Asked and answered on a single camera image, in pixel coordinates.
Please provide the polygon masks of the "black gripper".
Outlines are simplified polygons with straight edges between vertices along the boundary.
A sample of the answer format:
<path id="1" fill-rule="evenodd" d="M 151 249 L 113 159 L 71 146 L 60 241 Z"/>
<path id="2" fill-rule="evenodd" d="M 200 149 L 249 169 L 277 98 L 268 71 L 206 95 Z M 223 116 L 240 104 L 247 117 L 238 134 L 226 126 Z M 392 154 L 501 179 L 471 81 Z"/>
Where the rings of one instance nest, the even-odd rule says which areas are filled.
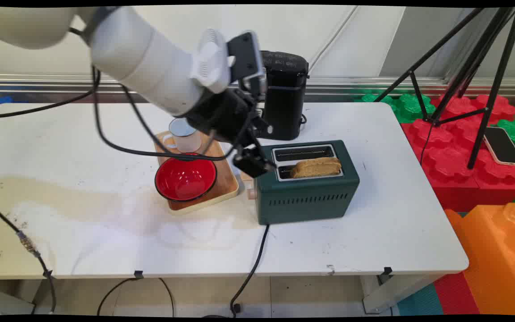
<path id="1" fill-rule="evenodd" d="M 241 139 L 234 143 L 248 116 L 253 118 L 255 100 L 239 89 L 226 89 L 214 94 L 206 90 L 199 102 L 185 114 L 190 126 L 209 135 L 215 130 L 215 140 L 232 145 L 252 145 L 254 138 L 249 134 L 251 125 L 246 128 Z M 260 177 L 277 169 L 259 147 L 249 149 L 249 154 L 235 155 L 233 165 L 251 178 Z"/>

